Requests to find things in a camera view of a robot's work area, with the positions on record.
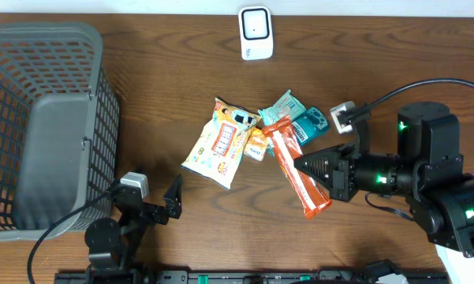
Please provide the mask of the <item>teal Listerine mouthwash bottle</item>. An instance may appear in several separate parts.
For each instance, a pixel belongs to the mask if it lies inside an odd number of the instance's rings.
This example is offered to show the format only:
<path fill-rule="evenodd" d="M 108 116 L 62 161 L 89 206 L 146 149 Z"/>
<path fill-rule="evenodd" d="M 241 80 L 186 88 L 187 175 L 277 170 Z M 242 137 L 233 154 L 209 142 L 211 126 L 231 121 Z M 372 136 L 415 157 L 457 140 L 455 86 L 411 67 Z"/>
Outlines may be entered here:
<path fill-rule="evenodd" d="M 292 126 L 300 146 L 324 135 L 330 129 L 327 118 L 313 106 L 293 120 Z"/>

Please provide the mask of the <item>yellow snack bag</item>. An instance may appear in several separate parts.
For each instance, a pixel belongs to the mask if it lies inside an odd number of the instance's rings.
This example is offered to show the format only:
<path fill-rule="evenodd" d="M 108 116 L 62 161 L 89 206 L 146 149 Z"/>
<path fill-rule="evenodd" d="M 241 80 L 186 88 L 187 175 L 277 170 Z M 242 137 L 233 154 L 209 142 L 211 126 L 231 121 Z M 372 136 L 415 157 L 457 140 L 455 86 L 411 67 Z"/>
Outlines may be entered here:
<path fill-rule="evenodd" d="M 211 120 L 181 167 L 229 190 L 244 147 L 260 120 L 258 114 L 217 98 Z"/>

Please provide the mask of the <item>light teal wipes packet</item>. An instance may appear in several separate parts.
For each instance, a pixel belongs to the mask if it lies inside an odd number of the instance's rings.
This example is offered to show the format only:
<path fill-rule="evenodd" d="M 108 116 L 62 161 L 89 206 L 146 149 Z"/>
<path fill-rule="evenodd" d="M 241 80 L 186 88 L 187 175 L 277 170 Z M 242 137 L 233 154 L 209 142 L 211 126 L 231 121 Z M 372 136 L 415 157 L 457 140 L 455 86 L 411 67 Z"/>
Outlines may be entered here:
<path fill-rule="evenodd" d="M 290 116 L 294 120 L 306 110 L 306 107 L 293 96 L 292 90 L 289 89 L 273 106 L 260 109 L 258 113 L 264 125 L 273 125 L 285 116 Z"/>

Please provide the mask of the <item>small orange snack packet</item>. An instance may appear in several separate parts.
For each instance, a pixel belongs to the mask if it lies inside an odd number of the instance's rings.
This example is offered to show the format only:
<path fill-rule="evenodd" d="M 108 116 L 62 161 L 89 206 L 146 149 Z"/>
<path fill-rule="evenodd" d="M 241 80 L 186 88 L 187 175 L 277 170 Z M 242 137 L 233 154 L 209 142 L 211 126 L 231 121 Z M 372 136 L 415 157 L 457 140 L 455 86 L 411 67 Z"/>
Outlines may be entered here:
<path fill-rule="evenodd" d="M 263 161 L 267 152 L 268 140 L 261 129 L 254 129 L 244 147 L 244 154 L 256 160 Z"/>

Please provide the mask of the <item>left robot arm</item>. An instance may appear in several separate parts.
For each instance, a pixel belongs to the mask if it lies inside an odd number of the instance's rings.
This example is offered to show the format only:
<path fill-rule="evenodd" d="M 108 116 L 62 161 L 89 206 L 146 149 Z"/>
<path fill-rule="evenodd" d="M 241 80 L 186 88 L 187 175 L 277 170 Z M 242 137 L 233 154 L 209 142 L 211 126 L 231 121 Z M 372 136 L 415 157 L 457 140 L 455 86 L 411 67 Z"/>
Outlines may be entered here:
<path fill-rule="evenodd" d="M 147 266 L 135 263 L 135 256 L 148 228 L 180 218 L 182 184 L 182 176 L 177 175 L 163 196 L 165 203 L 157 205 L 144 201 L 148 183 L 143 174 L 129 172 L 112 183 L 106 193 L 121 217 L 97 219 L 86 229 L 84 241 L 90 261 L 85 272 L 86 283 L 156 282 Z"/>

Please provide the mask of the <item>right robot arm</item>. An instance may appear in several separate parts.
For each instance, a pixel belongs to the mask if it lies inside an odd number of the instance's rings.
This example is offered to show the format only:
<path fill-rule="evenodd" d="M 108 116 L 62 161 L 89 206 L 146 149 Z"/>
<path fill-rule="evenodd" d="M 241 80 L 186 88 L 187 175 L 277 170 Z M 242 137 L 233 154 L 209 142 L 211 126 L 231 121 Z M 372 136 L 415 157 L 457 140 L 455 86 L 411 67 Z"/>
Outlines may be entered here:
<path fill-rule="evenodd" d="M 351 102 L 333 108 L 338 131 L 356 139 L 294 166 L 334 200 L 349 202 L 359 191 L 404 197 L 409 212 L 390 212 L 425 232 L 452 282 L 474 283 L 474 175 L 463 171 L 457 117 L 441 103 L 406 105 L 397 114 L 397 153 L 380 154 L 370 150 L 370 110 Z"/>

